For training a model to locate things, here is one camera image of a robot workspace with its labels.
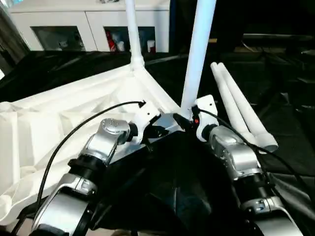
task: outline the black fabric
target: black fabric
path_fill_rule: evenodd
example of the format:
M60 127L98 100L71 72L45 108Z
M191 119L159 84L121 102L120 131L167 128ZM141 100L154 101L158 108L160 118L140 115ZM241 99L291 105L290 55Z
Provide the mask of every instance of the black fabric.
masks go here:
M145 55L145 61L168 56L170 55ZM219 116L227 119L209 67L210 62L214 60L225 63L266 128L275 136L280 146L276 153L285 158L315 192L313 138L315 137L315 59L267 53L209 54L204 65L198 96L212 94ZM15 101L128 64L129 61L130 54L127 53L110 55L100 52L33 52L0 81L0 101ZM177 104L181 102L187 61L187 57L178 57L146 66L149 73ZM237 217L236 211L227 212L228 208L224 204L226 201L233 200L228 190L226 189L227 192L224 194L219 192L223 186L226 187L222 182L224 170L221 172L217 165L208 162L209 159L213 160L208 153L199 152L199 149L194 149L194 146L184 143L184 140L186 138L182 138L182 144L173 145L172 142L168 142L165 147L158 148L163 151L162 153L158 151L161 162L152 161L156 160L158 155L153 157L144 155L143 159L139 155L135 161L136 165L127 165L126 163L129 164L128 161L132 158L125 158L111 167L112 171L106 172L111 175L109 178L111 184L104 184L104 187L108 186L108 188L102 193L104 196L117 196L114 193L126 191L129 201L124 199L118 201L116 205L102 202L99 207L109 206L117 208L117 211L108 211L109 214L114 214L113 218L103 216L109 221L94 219L94 227L120 228L120 225L124 225L128 228L136 225L141 230L170 229L173 233L174 226L178 226L177 231L182 232L189 232L197 227L200 228L200 235L202 235L205 229L201 224L204 222L207 227L211 226L211 229L224 232L227 230L227 225L233 224L230 220L224 227L224 217L231 213L231 218L235 216L235 219L241 219ZM192 159L197 160L196 164L190 162ZM276 188L288 202L295 219L300 219L302 222L305 230L303 233L315 235L314 211L311 209L309 198L297 184L294 176L285 166L268 155L264 156L262 165L272 173ZM211 187L204 187L203 182L211 184ZM172 198L175 193L178 194L176 195L178 201Z

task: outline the red object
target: red object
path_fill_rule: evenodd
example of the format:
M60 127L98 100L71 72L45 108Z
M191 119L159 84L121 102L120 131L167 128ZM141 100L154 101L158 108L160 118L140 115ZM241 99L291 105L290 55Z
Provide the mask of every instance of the red object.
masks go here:
M107 37L107 41L108 41L108 46L111 52L116 52L117 51L117 47L116 44L112 38L112 34L110 33L109 30L106 30L106 37Z
M157 52L157 50L155 47L150 47L150 53L156 53L156 52Z

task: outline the white plastic tube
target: white plastic tube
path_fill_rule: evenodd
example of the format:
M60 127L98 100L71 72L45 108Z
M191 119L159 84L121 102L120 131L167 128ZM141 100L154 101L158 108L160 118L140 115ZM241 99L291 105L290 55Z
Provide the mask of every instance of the white plastic tube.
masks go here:
M226 69L223 63L218 64L218 69L224 77L224 80L236 102L236 105L241 112L249 130L255 136L257 145L265 148L268 151L275 151L278 149L278 144L275 138L267 132L264 125L256 115L255 111L243 95L240 88L235 83L234 79Z
M218 89L232 127L236 129L236 131L238 131L241 135L243 135L248 142L250 142L251 144L256 144L255 137L252 133L249 132L245 121L237 108L233 96L228 89L228 86L226 85L223 75L221 75L221 72L218 69L218 65L213 62L210 67L213 76L217 82Z
M128 21L128 34L131 48L131 67L133 69L143 67L144 61L141 54L139 31L136 21L134 0L125 0Z
M188 112L197 98L216 0L198 0L181 108Z

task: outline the cabinet door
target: cabinet door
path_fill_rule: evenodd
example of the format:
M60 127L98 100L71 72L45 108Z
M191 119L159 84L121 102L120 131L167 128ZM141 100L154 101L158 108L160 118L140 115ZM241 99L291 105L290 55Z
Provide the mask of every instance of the cabinet door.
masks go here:
M96 51L85 12L12 13L16 27L33 51Z
M108 32L119 35L125 45L129 43L125 11L86 12L86 15L99 51L110 51ZM147 47L148 40L154 40L157 52L168 52L169 11L137 11L136 19L142 48Z

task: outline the black cable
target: black cable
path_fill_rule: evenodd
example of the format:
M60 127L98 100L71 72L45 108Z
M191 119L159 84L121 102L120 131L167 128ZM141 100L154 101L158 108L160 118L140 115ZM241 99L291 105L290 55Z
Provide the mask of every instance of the black cable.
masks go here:
M18 231L20 230L25 220L26 220L26 215L23 215L20 217L19 221L16 223L16 225L14 226L11 232L14 236L18 234Z
M308 194L313 207L315 207L315 199L313 197L313 195L311 194L311 191L309 189L309 187L305 184L305 182L302 180L302 178L300 177L300 175L281 157L279 157L278 155L268 151L267 149L264 149L262 147L258 147L257 145L251 144L250 142L248 142L243 135L241 135L236 129L234 129L230 124L228 124L225 120L223 120L222 118L218 117L217 115L205 111L205 110L201 110L199 109L200 112L204 112L206 114L209 114L211 116L213 116L214 118L216 118L217 120L219 120L225 127L229 128L230 130L232 130L237 136L239 136L246 145L248 145L249 147L255 149L255 150L259 150L259 151L263 151L269 155L271 155L272 157L276 158L277 160L279 160L296 178L297 182L302 186L302 188L305 190L305 192Z
M128 104L139 104L139 106L143 106L145 104L145 102L139 102L139 101L131 101L131 102L123 102L123 103L120 103L120 104L117 104L115 106L112 106L110 108L107 108L93 116L91 116L90 118L86 119L85 121L81 122L80 124L78 124L69 134L67 134L67 136L65 136L65 138L58 144L58 146L56 147L56 149L54 150L53 154L51 155L48 163L47 163L47 166L46 166L46 169L45 169L45 172L44 172L44 175L43 175L43 179L41 181L41 184L40 184L40 188L39 188L39 191L38 191L38 196L37 196L37 201L36 201L36 211L39 210L40 208L40 201L41 201L41 198L42 198L42 195L43 195L43 191L44 191L44 186L45 186L45 183L46 183L46 179L47 179L47 176L48 176L48 173L49 173L49 170L50 170L50 167L51 165L53 164L53 161L54 161L54 158L55 156L57 155L58 151L60 150L60 148L64 145L64 143L78 130L80 129L83 125L85 125L86 123L88 123L89 121L91 121L92 119L112 110L112 109L115 109L117 107L120 107L120 106L124 106L124 105L128 105Z

